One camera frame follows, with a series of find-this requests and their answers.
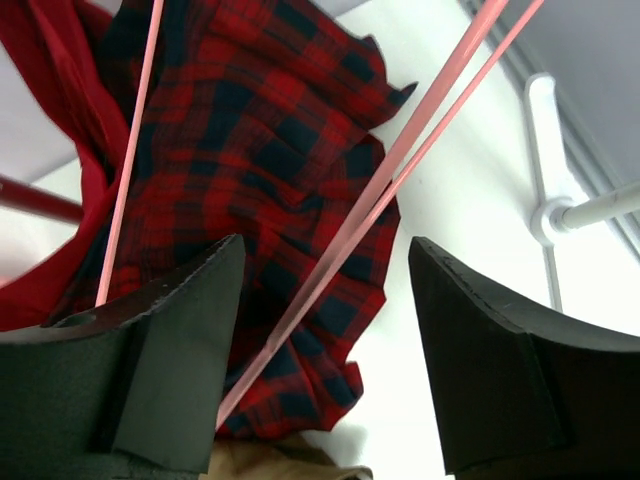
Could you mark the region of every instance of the beige fabric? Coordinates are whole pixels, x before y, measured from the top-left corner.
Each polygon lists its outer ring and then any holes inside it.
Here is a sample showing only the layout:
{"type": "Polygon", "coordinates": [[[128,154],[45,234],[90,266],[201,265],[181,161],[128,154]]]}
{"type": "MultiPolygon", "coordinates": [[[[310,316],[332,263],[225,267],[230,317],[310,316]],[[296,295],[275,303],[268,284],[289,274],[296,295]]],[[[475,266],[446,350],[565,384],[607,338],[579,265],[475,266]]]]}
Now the beige fabric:
{"type": "Polygon", "coordinates": [[[365,467],[339,468],[322,450],[295,435],[277,443],[216,441],[209,473],[199,480],[351,480],[365,467]]]}

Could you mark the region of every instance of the red tartan fabric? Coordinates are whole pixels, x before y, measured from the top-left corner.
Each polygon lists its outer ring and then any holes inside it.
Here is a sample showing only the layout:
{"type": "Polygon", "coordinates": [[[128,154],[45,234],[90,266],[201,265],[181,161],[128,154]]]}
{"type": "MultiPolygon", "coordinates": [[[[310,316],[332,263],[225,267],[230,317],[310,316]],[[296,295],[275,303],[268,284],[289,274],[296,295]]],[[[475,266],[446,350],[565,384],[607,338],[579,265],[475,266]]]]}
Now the red tartan fabric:
{"type": "Polygon", "coordinates": [[[67,245],[0,289],[0,331],[47,319],[113,207],[116,187],[108,186],[103,159],[113,166],[124,159],[129,128],[90,48],[110,23],[102,10],[71,0],[0,1],[0,41],[45,113],[76,143],[85,209],[67,245]]]}
{"type": "MultiPolygon", "coordinates": [[[[128,118],[150,7],[125,0],[95,51],[128,118]]],[[[387,84],[374,42],[348,35],[307,0],[166,0],[110,298],[242,234],[247,266],[230,388],[383,159],[368,130],[411,91],[387,84]]],[[[398,222],[392,204],[221,436],[326,430],[353,407],[363,386],[346,357],[384,303],[398,222]]],[[[108,226],[57,315],[93,305],[108,226]]]]}

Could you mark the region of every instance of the pink pole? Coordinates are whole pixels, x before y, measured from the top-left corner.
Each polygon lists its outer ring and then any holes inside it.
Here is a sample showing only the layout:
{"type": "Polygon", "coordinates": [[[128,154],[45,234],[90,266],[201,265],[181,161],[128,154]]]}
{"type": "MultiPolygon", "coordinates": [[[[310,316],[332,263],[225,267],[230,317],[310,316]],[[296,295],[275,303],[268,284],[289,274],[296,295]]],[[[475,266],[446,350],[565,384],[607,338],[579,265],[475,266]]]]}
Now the pink pole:
{"type": "Polygon", "coordinates": [[[409,152],[416,139],[435,113],[437,107],[444,99],[446,93],[457,80],[458,76],[464,69],[464,66],[468,63],[473,53],[477,50],[480,43],[488,34],[491,26],[495,23],[501,11],[504,9],[506,2],[488,1],[484,5],[483,9],[472,22],[444,68],[441,70],[433,85],[421,101],[416,112],[409,120],[409,123],[400,133],[398,140],[396,140],[392,146],[389,154],[365,188],[362,196],[356,202],[356,205],[347,217],[348,219],[351,219],[352,222],[345,222],[343,227],[339,230],[327,251],[325,251],[318,261],[316,268],[311,272],[311,275],[298,294],[296,294],[289,308],[287,308],[283,317],[269,336],[267,344],[263,350],[258,354],[252,364],[249,365],[242,377],[223,399],[220,409],[218,410],[217,428],[220,428],[229,415],[231,415],[233,409],[238,405],[260,373],[262,373],[268,362],[273,358],[273,355],[275,355],[277,350],[284,344],[293,329],[300,323],[304,315],[309,311],[324,288],[326,288],[333,276],[340,269],[340,266],[342,266],[346,258],[351,254],[351,252],[353,252],[371,225],[387,207],[402,182],[406,180],[411,171],[413,171],[417,166],[422,156],[424,156],[427,150],[433,145],[433,143],[435,143],[456,113],[460,110],[464,102],[466,102],[473,91],[475,91],[478,84],[499,60],[504,51],[509,47],[511,42],[520,33],[520,31],[522,31],[524,26],[529,22],[543,3],[544,0],[535,0],[530,5],[512,31],[509,32],[509,35],[507,35],[507,37],[502,41],[500,46],[474,77],[470,85],[464,90],[445,117],[438,123],[431,135],[429,135],[427,140],[421,145],[418,152],[411,158],[410,162],[403,169],[398,179],[393,182],[389,189],[384,192],[384,195],[378,199],[376,196],[376,190],[379,187],[384,189],[389,179],[392,178],[393,172],[409,152]]]}

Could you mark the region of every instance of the pink rod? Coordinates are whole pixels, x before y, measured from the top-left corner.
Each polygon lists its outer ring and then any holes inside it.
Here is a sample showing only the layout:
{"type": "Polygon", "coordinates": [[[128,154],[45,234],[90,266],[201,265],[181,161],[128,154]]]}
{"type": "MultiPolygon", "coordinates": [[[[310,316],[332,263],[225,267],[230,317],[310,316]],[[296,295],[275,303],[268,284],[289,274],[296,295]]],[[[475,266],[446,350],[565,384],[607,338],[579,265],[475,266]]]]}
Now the pink rod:
{"type": "Polygon", "coordinates": [[[133,112],[133,123],[131,125],[131,133],[129,134],[129,143],[124,157],[122,166],[122,177],[118,187],[118,196],[113,211],[113,220],[109,231],[109,242],[107,243],[107,251],[102,265],[102,274],[100,275],[100,284],[98,286],[98,295],[96,297],[96,307],[107,301],[109,294],[109,283],[113,274],[113,264],[116,258],[116,249],[118,248],[118,239],[120,237],[120,229],[122,227],[122,218],[124,216],[124,207],[129,193],[129,184],[131,183],[131,170],[136,155],[136,147],[138,137],[140,135],[140,125],[142,124],[142,112],[144,110],[147,91],[149,90],[149,78],[151,77],[151,66],[153,65],[153,55],[158,42],[158,32],[160,31],[160,20],[162,18],[162,7],[164,0],[154,0],[153,11],[151,13],[151,24],[149,25],[149,35],[147,37],[147,45],[144,52],[144,60],[142,63],[142,74],[140,77],[140,85],[138,87],[138,96],[136,98],[136,107],[133,112]]]}
{"type": "MultiPolygon", "coordinates": [[[[251,363],[251,365],[249,365],[249,367],[244,372],[244,374],[240,377],[238,382],[232,387],[232,389],[229,391],[227,396],[223,399],[220,405],[220,408],[218,410],[217,428],[220,428],[220,426],[225,422],[225,420],[229,417],[229,415],[231,415],[231,412],[233,411],[233,409],[237,406],[237,404],[240,402],[242,397],[249,390],[253,382],[258,378],[260,373],[262,373],[262,371],[264,370],[268,362],[271,360],[271,358],[273,358],[273,355],[284,344],[284,342],[289,337],[291,332],[300,323],[304,315],[309,311],[309,309],[311,308],[313,303],[317,300],[317,298],[320,296],[324,288],[326,288],[328,283],[331,281],[331,279],[340,269],[340,267],[342,266],[346,258],[351,254],[351,252],[353,252],[353,250],[358,245],[358,243],[362,240],[362,238],[367,233],[369,228],[371,228],[371,225],[376,221],[378,216],[387,207],[387,205],[396,194],[402,182],[406,180],[406,178],[411,173],[411,171],[413,171],[413,169],[415,168],[417,163],[420,161],[422,156],[424,156],[426,151],[433,145],[433,143],[442,134],[444,129],[451,122],[453,117],[455,117],[455,115],[460,110],[462,105],[464,105],[464,103],[469,98],[469,96],[473,93],[473,91],[475,91],[478,84],[486,76],[486,74],[493,67],[493,65],[495,65],[495,63],[499,60],[499,58],[502,56],[504,51],[509,47],[513,39],[515,39],[516,36],[522,31],[524,26],[529,22],[531,17],[533,17],[535,12],[542,6],[543,3],[544,3],[544,0],[536,0],[530,5],[530,7],[526,10],[526,12],[523,14],[523,16],[520,18],[520,20],[516,23],[514,28],[511,30],[511,32],[509,32],[507,37],[498,46],[498,48],[493,53],[493,55],[491,55],[489,60],[483,65],[483,67],[480,69],[478,74],[473,78],[469,86],[463,91],[462,95],[460,95],[460,97],[456,100],[453,106],[446,113],[444,118],[438,123],[438,125],[436,126],[434,131],[431,133],[431,135],[429,135],[427,140],[421,145],[418,152],[416,152],[416,154],[411,158],[407,166],[401,172],[400,174],[401,177],[399,177],[396,182],[392,183],[389,186],[387,191],[384,192],[384,195],[377,201],[377,203],[374,203],[376,201],[375,198],[373,199],[373,201],[371,201],[371,197],[370,196],[368,197],[369,199],[368,206],[371,206],[373,204],[373,208],[368,209],[368,215],[366,215],[366,218],[364,218],[359,225],[357,225],[353,230],[351,230],[351,232],[346,232],[348,234],[347,241],[342,244],[342,248],[339,249],[337,254],[332,255],[328,249],[327,251],[325,251],[321,259],[319,260],[318,265],[316,265],[316,268],[314,269],[314,271],[316,270],[319,271],[319,274],[321,275],[321,277],[317,282],[312,283],[311,277],[313,276],[313,273],[314,273],[312,272],[309,279],[307,279],[307,281],[302,286],[298,294],[296,294],[289,308],[287,308],[283,317],[280,319],[274,331],[269,336],[269,339],[267,340],[267,344],[265,345],[263,350],[258,354],[256,359],[254,359],[254,361],[251,363]]],[[[491,2],[488,2],[487,4],[485,4],[485,8],[489,7],[490,5],[491,5],[491,2]]],[[[493,23],[495,23],[495,20],[497,20],[497,17],[501,11],[502,9],[500,9],[499,11],[492,10],[492,13],[495,14],[495,17],[493,17],[493,23]]],[[[472,30],[474,28],[475,22],[479,21],[479,19],[481,19],[482,21],[487,21],[486,17],[484,16],[481,17],[482,13],[483,13],[482,11],[479,13],[478,17],[476,17],[476,20],[469,27],[469,30],[472,30]]],[[[486,29],[483,29],[484,36],[486,36],[488,31],[490,30],[491,25],[489,25],[486,29]]],[[[478,46],[484,39],[484,36],[480,38],[478,42],[478,46]]],[[[474,36],[470,36],[470,37],[473,40],[476,40],[476,37],[474,36]]],[[[454,50],[454,53],[452,54],[451,57],[453,57],[454,54],[456,54],[456,52],[459,53],[460,51],[462,51],[464,54],[469,54],[469,52],[472,51],[471,47],[460,48],[460,45],[463,43],[463,41],[465,41],[465,39],[469,41],[468,38],[469,36],[467,34],[463,36],[460,43],[458,44],[458,47],[454,50]]],[[[445,70],[446,67],[447,65],[445,64],[445,67],[442,69],[438,78],[441,77],[442,72],[445,70]]],[[[449,78],[449,81],[451,82],[451,86],[453,85],[456,79],[457,77],[449,78]]],[[[383,187],[387,185],[389,178],[392,178],[393,176],[393,172],[395,171],[395,168],[397,168],[399,163],[402,161],[402,158],[404,158],[404,156],[400,156],[400,158],[391,157],[391,153],[394,147],[396,147],[396,145],[398,144],[402,144],[403,149],[406,148],[406,153],[408,153],[408,151],[411,149],[411,146],[413,145],[413,143],[415,143],[415,141],[419,137],[420,133],[422,132],[426,124],[428,123],[431,116],[433,116],[433,113],[437,109],[438,105],[437,104],[434,105],[430,102],[425,101],[427,96],[429,96],[429,92],[427,92],[427,94],[425,95],[425,98],[422,100],[422,102],[418,106],[416,112],[414,113],[413,117],[411,118],[411,120],[409,121],[405,129],[400,133],[398,140],[396,140],[396,142],[394,143],[393,147],[389,151],[389,154],[385,158],[383,164],[380,166],[380,169],[378,170],[378,172],[376,172],[376,175],[374,175],[371,182],[367,186],[367,189],[373,182],[373,179],[376,176],[378,176],[378,173],[381,171],[383,167],[385,168],[385,172],[388,176],[386,178],[382,178],[381,183],[383,187]],[[425,111],[429,109],[430,115],[428,116],[420,115],[418,113],[418,110],[422,110],[422,109],[424,109],[425,111]],[[414,120],[414,118],[419,118],[420,121],[422,122],[421,125],[418,125],[417,123],[414,123],[413,125],[411,125],[411,122],[414,120]],[[394,165],[393,168],[388,167],[388,165],[390,164],[390,160],[389,160],[390,157],[393,158],[393,161],[397,162],[397,164],[394,165]]],[[[364,196],[365,196],[365,193],[363,192],[362,197],[359,199],[358,202],[356,202],[356,205],[353,207],[353,210],[356,209],[358,204],[363,203],[361,202],[361,200],[364,196]]]]}

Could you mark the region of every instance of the white ceiling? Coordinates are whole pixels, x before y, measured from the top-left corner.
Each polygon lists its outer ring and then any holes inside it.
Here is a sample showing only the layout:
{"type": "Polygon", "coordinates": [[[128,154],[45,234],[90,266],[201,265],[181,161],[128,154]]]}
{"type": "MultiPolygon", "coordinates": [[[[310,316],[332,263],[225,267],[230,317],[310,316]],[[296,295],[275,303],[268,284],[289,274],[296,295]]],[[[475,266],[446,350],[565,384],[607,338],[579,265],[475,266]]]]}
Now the white ceiling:
{"type": "MultiPolygon", "coordinates": [[[[121,0],[94,0],[115,12],[121,0]]],[[[316,0],[340,15],[366,0],[316,0]]],[[[45,116],[4,47],[0,47],[0,173],[32,181],[76,157],[69,139],[45,116]]]]}

